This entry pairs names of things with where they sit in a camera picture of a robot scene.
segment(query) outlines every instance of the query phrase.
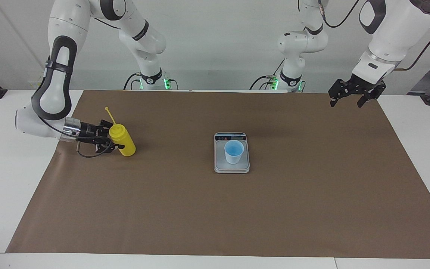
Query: kitchen scale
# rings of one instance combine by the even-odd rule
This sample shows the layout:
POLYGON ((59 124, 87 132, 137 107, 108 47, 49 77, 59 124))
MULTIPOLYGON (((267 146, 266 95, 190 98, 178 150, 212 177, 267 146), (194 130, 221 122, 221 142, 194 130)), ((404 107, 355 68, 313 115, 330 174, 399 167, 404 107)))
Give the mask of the kitchen scale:
POLYGON ((250 171, 248 141, 245 133, 216 133, 214 145, 215 172, 219 174, 246 174, 250 171), (237 164, 229 164, 225 158, 225 144, 230 140, 238 140, 244 146, 243 155, 237 164))

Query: white wall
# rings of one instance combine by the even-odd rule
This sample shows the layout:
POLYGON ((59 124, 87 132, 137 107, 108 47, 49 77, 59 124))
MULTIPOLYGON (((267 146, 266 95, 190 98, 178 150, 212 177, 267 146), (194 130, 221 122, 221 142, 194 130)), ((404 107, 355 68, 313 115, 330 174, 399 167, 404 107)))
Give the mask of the white wall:
MULTIPOLYGON (((257 77, 272 73, 283 56, 278 36, 301 30, 296 0, 134 0, 140 12, 163 33, 167 50, 162 67, 183 89, 242 89, 257 77)), ((328 20, 339 22, 353 1, 332 0, 328 20)), ((37 80, 49 55, 47 22, 53 0, 0 0, 0 84, 27 89, 37 80)), ((327 92, 338 78, 348 79, 370 36, 356 12, 338 29, 326 28, 328 48, 306 55, 307 92, 327 92)), ((408 66, 430 39, 412 49, 402 66, 408 66)), ((118 33, 91 21, 90 31, 75 64, 73 89, 121 89, 138 70, 118 33)), ((410 72, 386 79, 387 93, 405 94, 430 70, 430 49, 410 72)))

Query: yellow squeeze bottle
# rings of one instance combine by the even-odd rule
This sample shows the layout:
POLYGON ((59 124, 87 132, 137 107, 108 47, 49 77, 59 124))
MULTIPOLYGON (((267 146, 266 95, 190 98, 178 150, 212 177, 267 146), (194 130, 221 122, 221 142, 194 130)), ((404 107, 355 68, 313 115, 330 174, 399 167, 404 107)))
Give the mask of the yellow squeeze bottle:
POLYGON ((125 146, 125 148, 119 149, 122 155, 124 155, 125 157, 134 155, 136 150, 135 144, 130 137, 130 134, 128 133, 127 129, 121 124, 116 124, 116 121, 114 120, 114 117, 112 117, 112 114, 110 113, 108 107, 106 107, 106 111, 107 113, 109 113, 109 116, 114 123, 114 125, 109 129, 110 138, 112 139, 112 141, 114 141, 114 143, 125 146))

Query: brown table mat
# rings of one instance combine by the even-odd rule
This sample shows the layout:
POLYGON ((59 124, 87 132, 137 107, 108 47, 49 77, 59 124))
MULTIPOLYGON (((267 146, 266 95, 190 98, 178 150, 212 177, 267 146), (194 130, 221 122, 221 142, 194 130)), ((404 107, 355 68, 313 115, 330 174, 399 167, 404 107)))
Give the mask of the brown table mat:
POLYGON ((109 106, 137 153, 59 143, 7 252, 430 259, 430 194, 357 99, 85 91, 74 117, 109 106), (249 174, 214 172, 216 132, 247 134, 249 174))

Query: white robotic arm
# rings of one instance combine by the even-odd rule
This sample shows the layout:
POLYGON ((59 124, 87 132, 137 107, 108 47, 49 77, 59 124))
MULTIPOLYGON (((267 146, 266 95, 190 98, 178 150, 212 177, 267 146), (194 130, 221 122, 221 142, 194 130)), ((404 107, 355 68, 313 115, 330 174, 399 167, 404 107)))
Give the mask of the white robotic arm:
MULTIPOLYGON (((324 6, 329 0, 322 0, 324 6)), ((279 89, 296 90, 305 68, 302 53, 322 51, 328 45, 328 35, 323 31, 323 18, 320 14, 318 0, 303 0, 300 5, 303 31, 285 33, 278 40, 278 49, 285 55, 285 63, 277 74, 279 89)))
POLYGON ((119 39, 135 56, 145 89, 165 89, 164 72, 157 58, 166 48, 165 38, 140 15, 132 0, 56 0, 49 19, 51 56, 44 80, 31 103, 16 112, 18 130, 108 146, 106 139, 84 140, 106 136, 108 122, 95 126, 66 117, 72 107, 69 84, 75 58, 84 45, 91 17, 110 20, 120 27, 119 39))
POLYGON ((338 80, 329 90, 331 106, 351 94, 358 102, 377 99, 389 75, 430 29, 430 0, 367 0, 359 15, 366 32, 373 36, 368 49, 348 81, 338 80))

